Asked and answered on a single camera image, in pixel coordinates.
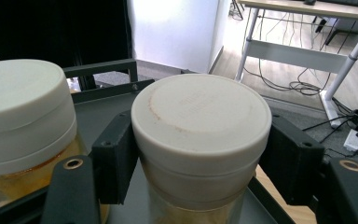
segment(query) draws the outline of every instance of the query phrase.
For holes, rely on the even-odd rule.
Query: round lid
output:
[[[216,164],[215,158],[227,161],[228,167],[214,166],[222,173],[243,166],[242,156],[253,161],[271,125],[269,106],[255,91],[228,78],[194,74],[148,86],[136,97],[131,118],[149,160],[192,175],[208,173],[194,164]]]
[[[1,61],[0,175],[31,168],[58,154],[75,137],[75,118],[58,65]]]

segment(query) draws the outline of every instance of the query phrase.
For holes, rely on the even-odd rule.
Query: white plug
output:
[[[351,129],[347,139],[345,140],[344,147],[348,151],[358,150],[358,136],[356,134],[358,134],[358,132],[356,132],[354,129]]]

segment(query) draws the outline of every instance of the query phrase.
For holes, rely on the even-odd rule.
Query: jar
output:
[[[55,164],[86,154],[62,69],[0,62],[0,207],[48,185]]]
[[[138,94],[131,120],[150,223],[239,223],[271,126],[259,94],[225,77],[167,77]]]

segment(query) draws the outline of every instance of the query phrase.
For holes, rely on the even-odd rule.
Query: floor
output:
[[[243,21],[240,21],[238,12],[234,12],[227,18],[228,23],[224,40],[224,51],[213,70],[213,74],[215,75],[234,78],[238,71],[249,9],[241,10],[241,13],[244,17]],[[266,11],[265,19],[258,19],[257,21],[253,39],[267,40],[268,42],[323,50],[332,53],[339,51],[339,53],[346,55],[351,52],[357,43],[358,35],[349,35],[342,48],[341,45],[346,38],[345,34],[336,35],[328,46],[323,46],[331,27],[324,27],[323,30],[317,34],[314,32],[316,26],[311,24],[313,19],[314,17],[312,16]],[[274,63],[255,58],[248,58],[245,68],[247,71],[258,75],[260,75],[261,71],[264,78],[280,86],[278,89],[289,87],[289,83],[297,81],[298,77],[300,77],[299,80],[301,82],[307,82],[322,88],[329,77],[328,73],[322,71],[306,70],[303,67]],[[330,75],[330,78],[327,80],[327,86],[335,76],[335,74]],[[264,96],[277,98],[294,104],[323,108],[319,95],[315,94],[317,91],[304,91],[306,94],[314,94],[311,96],[293,90],[277,91],[264,83],[261,77],[250,75],[246,71],[244,71],[242,83],[250,86]],[[337,90],[335,97],[350,109],[358,109],[358,61]]]

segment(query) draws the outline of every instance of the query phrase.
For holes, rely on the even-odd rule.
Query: desk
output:
[[[335,119],[331,121],[331,126],[336,128],[340,125],[337,111],[333,106],[333,95],[339,85],[349,73],[354,63],[358,59],[358,43],[348,56],[316,51],[312,49],[300,49],[290,46],[272,44],[264,41],[253,40],[252,35],[255,29],[255,22],[259,9],[269,9],[276,11],[293,12],[314,16],[327,16],[343,19],[358,20],[358,7],[342,6],[337,4],[316,2],[315,6],[304,5],[302,1],[290,0],[237,0],[238,3],[245,4],[247,7],[255,8],[251,26],[246,36],[245,47],[242,52],[240,67],[235,80],[241,82],[243,78],[243,67],[247,56],[265,59],[278,63],[288,63],[292,65],[313,68],[325,72],[337,73],[336,78],[327,91],[321,91],[320,96],[327,117]]]

